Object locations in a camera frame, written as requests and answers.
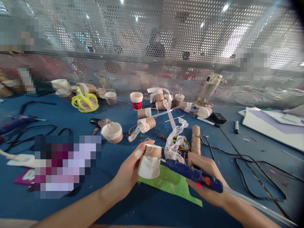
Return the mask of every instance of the blue table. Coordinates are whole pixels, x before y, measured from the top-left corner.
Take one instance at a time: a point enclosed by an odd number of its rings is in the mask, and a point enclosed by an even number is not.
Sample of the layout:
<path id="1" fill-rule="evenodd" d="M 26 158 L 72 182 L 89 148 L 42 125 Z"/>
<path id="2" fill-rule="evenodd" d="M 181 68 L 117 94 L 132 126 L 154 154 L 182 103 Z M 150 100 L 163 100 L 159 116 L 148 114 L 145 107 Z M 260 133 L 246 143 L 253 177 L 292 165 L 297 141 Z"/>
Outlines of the blue table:
<path id="1" fill-rule="evenodd" d="M 118 99 L 129 101 L 128 97 L 120 97 Z M 165 121 L 168 120 L 168 115 L 165 114 L 156 119 L 157 125 L 154 129 L 145 134 L 140 134 L 142 137 L 139 135 L 132 143 L 129 143 L 127 140 L 127 132 L 137 121 L 137 112 L 133 110 L 131 103 L 126 104 L 118 102 L 117 105 L 109 106 L 105 104 L 105 100 L 99 100 L 100 107 L 97 111 L 94 113 L 80 113 L 77 109 L 73 108 L 70 103 L 54 94 L 40 98 L 18 96 L 6 98 L 4 100 L 5 102 L 0 105 L 0 122 L 2 123 L 9 122 L 9 117 L 7 116 L 17 114 L 23 103 L 30 100 L 41 100 L 55 102 L 57 105 L 53 106 L 38 103 L 30 104 L 27 107 L 25 114 L 47 119 L 47 122 L 36 122 L 31 124 L 31 126 L 54 124 L 58 126 L 58 129 L 53 133 L 53 135 L 57 135 L 63 128 L 70 128 L 73 130 L 75 136 L 84 136 L 92 135 L 95 128 L 95 126 L 89 123 L 90 118 L 109 118 L 110 120 L 121 124 L 124 138 L 116 145 L 110 143 L 104 144 L 102 153 L 97 155 L 96 168 L 91 169 L 90 179 L 83 184 L 80 192 L 74 197 L 62 197 L 60 199 L 51 200 L 35 199 L 35 194 L 27 192 L 26 186 L 13 184 L 14 179 L 21 175 L 25 169 L 22 167 L 6 165 L 7 160 L 3 156 L 0 156 L 0 172 L 2 173 L 0 218 L 41 220 L 47 217 L 53 212 L 68 206 L 111 181 L 117 173 L 121 163 L 136 148 L 136 146 L 141 142 L 141 139 L 149 137 L 155 140 L 156 145 L 164 146 L 165 141 L 156 137 L 156 133 L 161 133 L 166 136 L 172 131 L 170 122 L 165 123 Z M 149 101 L 144 101 L 143 108 L 149 106 Z M 261 135 L 245 126 L 242 126 L 241 124 L 240 134 L 236 135 L 233 133 L 234 121 L 239 120 L 240 123 L 242 122 L 241 120 L 243 117 L 237 114 L 237 111 L 242 109 L 244 108 L 230 106 L 213 107 L 214 112 L 222 113 L 227 119 L 227 122 L 221 126 L 221 129 L 227 135 L 228 139 L 235 145 L 238 151 L 242 154 L 248 154 L 254 159 L 268 161 L 288 172 L 292 172 L 296 176 L 301 177 L 300 169 L 297 168 L 297 166 L 302 167 L 301 162 L 284 154 L 281 152 L 281 149 L 304 159 L 304 155 L 299 151 Z M 231 143 L 220 129 L 197 120 L 193 115 L 186 114 L 183 111 L 173 111 L 172 115 L 173 117 L 185 115 L 183 119 L 188 121 L 189 127 L 184 129 L 183 135 L 186 136 L 189 142 L 191 141 L 192 126 L 199 125 L 201 132 L 209 136 L 209 142 L 212 146 L 219 147 L 227 152 L 236 154 Z M 24 135 L 24 138 L 36 134 L 43 134 L 47 131 L 48 130 L 28 132 Z M 7 135 L 4 135 L 4 137 L 8 140 L 8 138 L 12 137 L 12 134 L 8 133 Z M 31 145 L 33 145 L 33 142 L 26 142 L 13 148 L 10 152 L 18 152 L 29 148 Z M 202 145 L 201 153 L 203 156 L 211 158 L 208 147 Z M 229 186 L 235 191 L 255 199 L 244 187 L 240 172 L 235 164 L 235 157 L 216 150 L 214 150 L 214 155 L 217 165 Z M 245 163 L 240 163 L 252 191 L 257 195 L 266 196 L 267 194 L 264 189 L 257 182 L 251 171 L 246 167 Z M 259 173 L 254 166 L 251 167 L 256 173 Z M 269 169 L 273 169 L 266 166 L 263 167 L 267 171 Z M 259 177 L 274 197 L 282 197 L 279 195 L 278 191 L 270 186 L 265 178 L 261 175 Z M 297 222 L 297 202 L 302 192 L 301 189 L 303 188 L 303 183 L 283 176 L 279 172 L 277 172 L 276 175 L 273 175 L 273 178 L 278 185 L 283 188 L 284 192 L 288 196 L 288 199 L 285 202 L 280 202 L 281 207 L 288 213 L 293 221 Z M 283 181 L 287 182 L 289 187 L 284 187 L 282 185 Z M 190 192 L 193 196 L 200 198 L 192 189 L 190 189 Z M 274 202 L 270 200 L 255 200 L 281 214 Z M 241 224 L 230 217 L 224 210 L 210 205 L 203 199 L 202 202 L 203 207 L 201 208 L 183 198 L 170 195 L 151 186 L 136 184 L 134 189 L 127 196 L 127 199 L 115 205 L 100 219 L 98 219 L 96 223 L 115 225 L 202 227 L 203 221 L 203 224 L 206 227 L 223 227 L 223 224 L 227 227 L 241 227 Z"/>

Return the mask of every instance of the scissors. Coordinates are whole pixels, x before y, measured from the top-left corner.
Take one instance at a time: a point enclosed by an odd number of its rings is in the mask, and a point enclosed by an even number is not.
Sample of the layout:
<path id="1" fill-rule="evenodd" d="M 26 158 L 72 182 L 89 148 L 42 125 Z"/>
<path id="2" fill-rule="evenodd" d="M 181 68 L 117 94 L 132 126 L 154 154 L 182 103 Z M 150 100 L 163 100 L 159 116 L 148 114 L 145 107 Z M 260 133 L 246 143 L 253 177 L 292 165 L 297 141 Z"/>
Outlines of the scissors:
<path id="1" fill-rule="evenodd" d="M 167 140 L 168 138 L 167 137 L 165 137 L 164 135 L 161 135 L 161 134 L 157 134 L 157 137 L 160 137 L 161 139 L 163 139 L 163 140 Z M 173 141 L 176 143 L 176 139 L 177 139 L 177 137 L 175 136 L 175 137 L 173 137 Z M 180 145 L 180 148 L 181 149 L 183 149 L 183 150 L 185 150 L 185 151 L 190 151 L 191 150 L 191 145 L 190 145 L 190 143 L 187 141 L 187 139 L 186 138 L 184 138 L 184 142 L 188 145 L 187 147 L 188 148 L 185 148 L 184 146 L 182 146 L 182 145 Z"/>

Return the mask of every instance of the twine-wrapped cup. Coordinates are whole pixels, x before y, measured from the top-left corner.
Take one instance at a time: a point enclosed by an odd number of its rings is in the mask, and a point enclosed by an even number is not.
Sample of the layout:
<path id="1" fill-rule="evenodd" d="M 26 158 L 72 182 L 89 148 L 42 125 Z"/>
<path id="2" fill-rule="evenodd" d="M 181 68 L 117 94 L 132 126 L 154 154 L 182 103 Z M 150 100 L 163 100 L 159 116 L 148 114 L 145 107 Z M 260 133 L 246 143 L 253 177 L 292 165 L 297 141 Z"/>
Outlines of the twine-wrapped cup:
<path id="1" fill-rule="evenodd" d="M 175 97 L 174 97 L 174 104 L 176 106 L 179 106 L 180 103 L 185 99 L 185 96 L 181 94 L 182 90 L 183 89 L 180 89 L 178 94 L 176 94 Z"/>
<path id="2" fill-rule="evenodd" d="M 96 87 L 92 84 L 77 83 L 76 86 L 80 88 L 80 91 L 83 95 L 85 95 L 86 93 L 96 94 Z"/>
<path id="3" fill-rule="evenodd" d="M 114 91 L 114 92 L 106 92 L 105 95 L 104 95 L 108 104 L 109 105 L 117 104 L 117 96 L 116 96 L 115 90 L 114 89 L 106 89 L 106 91 L 107 90 L 113 90 Z"/>
<path id="4" fill-rule="evenodd" d="M 138 175 L 146 179 L 157 178 L 161 169 L 158 158 L 161 156 L 162 148 L 160 146 L 146 144 L 146 150 L 138 165 Z"/>
<path id="5" fill-rule="evenodd" d="M 191 106 L 192 106 L 192 103 L 182 101 L 180 103 L 180 110 L 183 110 L 183 111 L 189 113 L 190 109 L 191 109 Z"/>
<path id="6" fill-rule="evenodd" d="M 154 96 L 155 101 L 161 101 L 161 100 L 165 99 L 164 92 L 162 89 L 158 89 L 158 90 L 154 91 L 152 93 L 152 95 Z"/>
<path id="7" fill-rule="evenodd" d="M 163 99 L 162 101 L 155 102 L 155 107 L 157 110 L 165 110 L 168 108 L 168 101 Z"/>
<path id="8" fill-rule="evenodd" d="M 172 95 L 171 94 L 165 94 L 164 95 L 166 100 L 169 100 L 169 96 L 171 96 L 171 100 L 173 100 L 173 92 L 172 91 L 170 91 L 170 92 L 172 93 Z"/>
<path id="9" fill-rule="evenodd" d="M 101 129 L 101 135 L 110 143 L 117 144 L 123 139 L 123 129 L 119 123 L 105 119 L 106 125 Z"/>

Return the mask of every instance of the perforated metal mesh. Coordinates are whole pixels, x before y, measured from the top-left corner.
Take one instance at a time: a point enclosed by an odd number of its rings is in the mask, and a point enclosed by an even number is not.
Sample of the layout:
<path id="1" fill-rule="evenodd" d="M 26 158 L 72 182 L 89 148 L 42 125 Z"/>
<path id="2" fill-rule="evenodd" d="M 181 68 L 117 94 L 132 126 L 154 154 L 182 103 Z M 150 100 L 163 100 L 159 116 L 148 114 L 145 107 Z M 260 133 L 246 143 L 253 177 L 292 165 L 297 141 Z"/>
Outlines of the perforated metal mesh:
<path id="1" fill-rule="evenodd" d="M 304 103 L 303 29 L 284 1 L 3 0 L 0 14 L 38 18 L 44 46 L 27 56 L 46 80 L 68 78 L 118 94 L 159 85 L 195 100 L 221 73 L 214 104 Z M 237 48 L 269 48 L 268 76 L 238 75 Z"/>

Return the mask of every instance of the paper scrap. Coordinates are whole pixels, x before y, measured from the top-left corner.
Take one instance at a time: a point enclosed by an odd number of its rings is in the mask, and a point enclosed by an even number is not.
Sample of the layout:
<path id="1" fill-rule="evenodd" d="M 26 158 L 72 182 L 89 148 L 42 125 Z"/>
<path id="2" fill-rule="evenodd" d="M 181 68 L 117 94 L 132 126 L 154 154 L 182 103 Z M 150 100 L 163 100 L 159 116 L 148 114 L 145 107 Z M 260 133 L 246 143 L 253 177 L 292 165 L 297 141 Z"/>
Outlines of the paper scrap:
<path id="1" fill-rule="evenodd" d="M 160 174 L 155 179 L 139 178 L 139 182 L 148 184 L 164 192 L 177 195 L 199 206 L 203 206 L 202 201 L 191 196 L 186 178 L 169 168 L 161 165 Z"/>

